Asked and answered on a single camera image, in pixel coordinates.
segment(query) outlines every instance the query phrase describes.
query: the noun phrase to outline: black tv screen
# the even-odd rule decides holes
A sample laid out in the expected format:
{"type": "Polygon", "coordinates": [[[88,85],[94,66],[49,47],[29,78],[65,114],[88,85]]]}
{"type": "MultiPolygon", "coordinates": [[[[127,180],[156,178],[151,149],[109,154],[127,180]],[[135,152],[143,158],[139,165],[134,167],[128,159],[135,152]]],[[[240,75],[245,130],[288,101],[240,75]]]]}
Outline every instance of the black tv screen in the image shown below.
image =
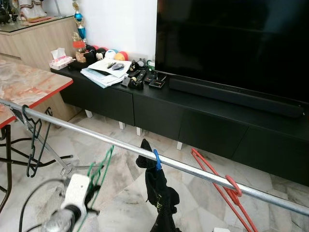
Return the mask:
{"type": "Polygon", "coordinates": [[[309,102],[309,0],[158,0],[156,70],[309,102]]]}

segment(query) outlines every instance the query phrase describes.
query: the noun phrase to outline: clothes drying rack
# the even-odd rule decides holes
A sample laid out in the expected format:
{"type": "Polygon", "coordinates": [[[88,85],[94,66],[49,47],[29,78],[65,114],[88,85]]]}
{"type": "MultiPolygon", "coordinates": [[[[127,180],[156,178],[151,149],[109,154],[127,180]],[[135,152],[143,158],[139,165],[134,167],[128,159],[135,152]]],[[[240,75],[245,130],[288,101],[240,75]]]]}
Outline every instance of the clothes drying rack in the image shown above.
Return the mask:
{"type": "MultiPolygon", "coordinates": [[[[52,124],[55,124],[55,125],[58,125],[58,126],[61,126],[61,127],[64,127],[64,128],[76,131],[76,132],[79,132],[81,134],[88,135],[90,137],[102,140],[104,142],[110,143],[110,144],[115,145],[117,147],[120,147],[120,148],[129,150],[129,151],[135,152],[138,155],[142,155],[142,156],[144,156],[146,158],[149,158],[151,160],[156,160],[156,156],[155,156],[155,154],[153,152],[144,150],[144,149],[142,149],[140,147],[137,147],[137,146],[125,143],[123,141],[114,139],[112,137],[100,134],[100,133],[92,131],[92,130],[88,130],[86,128],[83,128],[83,127],[71,124],[69,122],[60,120],[58,118],[55,118],[55,117],[52,117],[52,116],[49,116],[49,115],[37,112],[35,110],[22,107],[21,105],[15,104],[15,103],[10,102],[10,101],[6,101],[6,100],[3,100],[3,99],[0,99],[0,104],[3,104],[5,106],[7,106],[9,109],[11,109],[11,110],[13,110],[15,112],[16,111],[20,112],[21,115],[26,114],[27,116],[33,116],[33,117],[39,118],[41,120],[47,121],[49,123],[52,123],[52,124]]],[[[19,120],[21,120],[22,123],[24,123],[24,124],[26,123],[25,119],[24,119],[24,121],[22,121],[21,117],[17,117],[17,118],[19,120]]],[[[192,166],[187,165],[185,163],[181,163],[179,161],[176,161],[174,159],[170,159],[168,157],[164,157],[164,156],[161,156],[161,155],[160,155],[160,160],[161,160],[161,163],[166,164],[166,165],[168,165],[170,167],[176,168],[176,169],[178,169],[180,171],[183,171],[183,172],[192,174],[194,176],[200,177],[202,179],[211,181],[211,182],[216,183],[218,185],[221,185],[223,187],[228,187],[230,189],[235,189],[223,177],[220,177],[220,176],[208,173],[208,172],[203,171],[201,169],[192,167],[192,166]]],[[[60,157],[57,157],[56,161],[59,162],[64,167],[64,170],[66,169],[67,165],[64,163],[64,161],[60,157]]],[[[242,191],[242,193],[244,193],[244,194],[246,194],[248,196],[251,196],[251,197],[257,198],[259,200],[262,200],[264,202],[271,203],[271,204],[277,205],[279,207],[282,207],[282,208],[285,208],[285,209],[297,212],[297,213],[302,214],[302,215],[309,216],[309,208],[306,207],[306,206],[303,206],[303,205],[291,202],[291,201],[286,200],[286,199],[282,199],[280,197],[271,195],[269,193],[265,193],[265,192],[259,191],[257,189],[248,187],[248,186],[243,185],[243,184],[237,183],[237,185],[240,188],[240,190],[242,191]]]]}

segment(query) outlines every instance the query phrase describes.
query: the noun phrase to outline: marble floor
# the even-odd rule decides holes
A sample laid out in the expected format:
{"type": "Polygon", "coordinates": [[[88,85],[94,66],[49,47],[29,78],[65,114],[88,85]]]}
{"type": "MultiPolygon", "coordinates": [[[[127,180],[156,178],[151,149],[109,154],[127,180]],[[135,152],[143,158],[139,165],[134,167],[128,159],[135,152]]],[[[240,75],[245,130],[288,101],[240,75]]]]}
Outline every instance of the marble floor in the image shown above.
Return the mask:
{"type": "MultiPolygon", "coordinates": [[[[84,112],[73,118],[71,122],[136,146],[140,146],[143,138],[146,138],[152,149],[157,149],[160,154],[199,167],[190,154],[191,146],[183,145],[182,150],[179,151],[176,149],[176,141],[163,136],[148,131],[143,131],[141,136],[137,136],[135,127],[127,125],[124,130],[120,130],[117,121],[96,114],[93,118],[87,118],[84,112]]],[[[19,123],[12,124],[12,131],[13,139],[26,135],[19,123]]],[[[55,127],[51,129],[48,143],[62,156],[73,154],[74,157],[69,162],[80,165],[89,165],[93,161],[102,160],[110,147],[109,144],[91,137],[55,127]]],[[[14,147],[26,153],[30,151],[29,142],[20,142],[14,147]]],[[[200,152],[220,175],[229,174],[239,183],[309,207],[308,187],[206,151],[200,152]]],[[[4,148],[0,148],[0,157],[5,157],[4,148]]],[[[17,154],[13,154],[14,158],[21,159],[17,154]]],[[[83,232],[150,231],[157,212],[156,208],[146,202],[145,170],[135,164],[136,158],[137,155],[132,152],[115,148],[106,179],[94,205],[94,208],[99,209],[101,213],[98,217],[90,215],[87,218],[83,232]]],[[[46,152],[42,160],[49,159],[50,156],[46,152]]],[[[173,187],[180,196],[180,204],[176,206],[178,212],[173,217],[176,226],[182,232],[211,232],[214,227],[227,228],[231,232],[245,231],[212,183],[166,165],[162,166],[168,186],[173,187]]],[[[44,180],[60,177],[61,169],[60,165],[55,163],[39,169],[34,178],[27,178],[25,167],[13,166],[13,190],[0,214],[1,232],[18,231],[19,214],[26,197],[44,180]]],[[[2,186],[6,185],[5,172],[5,165],[0,163],[0,185],[2,186]]],[[[79,171],[79,173],[86,174],[86,171],[79,171]]],[[[50,184],[30,200],[24,216],[24,231],[46,220],[60,206],[61,191],[61,187],[50,184]]],[[[240,201],[259,232],[309,232],[309,218],[306,216],[246,195],[243,195],[240,201]]]]}

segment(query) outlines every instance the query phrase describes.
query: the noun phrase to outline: black cable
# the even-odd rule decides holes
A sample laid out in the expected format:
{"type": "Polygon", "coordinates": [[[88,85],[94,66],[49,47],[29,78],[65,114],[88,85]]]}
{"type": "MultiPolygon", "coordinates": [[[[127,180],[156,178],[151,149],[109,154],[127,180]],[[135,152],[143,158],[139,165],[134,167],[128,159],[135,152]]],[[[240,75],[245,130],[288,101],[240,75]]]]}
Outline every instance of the black cable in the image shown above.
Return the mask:
{"type": "Polygon", "coordinates": [[[29,230],[27,230],[26,232],[30,232],[31,230],[34,230],[35,228],[38,228],[38,227],[40,227],[40,226],[42,226],[42,224],[33,226],[33,227],[31,227],[29,230]]]}
{"type": "Polygon", "coordinates": [[[20,213],[20,218],[19,218],[19,232],[22,232],[22,229],[23,229],[23,217],[24,217],[24,211],[25,211],[25,208],[26,208],[26,205],[28,203],[28,201],[30,200],[30,198],[32,197],[32,195],[38,190],[40,189],[42,186],[46,185],[47,183],[49,182],[60,182],[62,184],[64,184],[64,181],[62,179],[49,179],[49,180],[46,180],[44,181],[43,183],[41,183],[39,186],[37,186],[33,191],[32,193],[28,196],[28,198],[26,199],[24,205],[23,205],[23,208],[21,210],[21,213],[20,213]]]}

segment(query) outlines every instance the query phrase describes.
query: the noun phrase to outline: black cloth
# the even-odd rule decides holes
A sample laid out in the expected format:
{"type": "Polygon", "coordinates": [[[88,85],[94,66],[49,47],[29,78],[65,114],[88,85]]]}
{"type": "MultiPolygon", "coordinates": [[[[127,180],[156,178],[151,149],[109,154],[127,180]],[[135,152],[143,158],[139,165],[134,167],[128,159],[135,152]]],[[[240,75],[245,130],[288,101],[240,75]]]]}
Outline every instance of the black cloth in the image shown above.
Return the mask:
{"type": "MultiPolygon", "coordinates": [[[[141,148],[151,151],[147,140],[143,139],[141,148]]],[[[158,217],[150,232],[180,232],[175,227],[173,214],[177,212],[175,205],[179,204],[179,195],[171,187],[167,187],[167,180],[161,169],[157,171],[156,161],[139,156],[136,164],[140,168],[146,168],[145,180],[149,202],[157,208],[158,217]]]]}

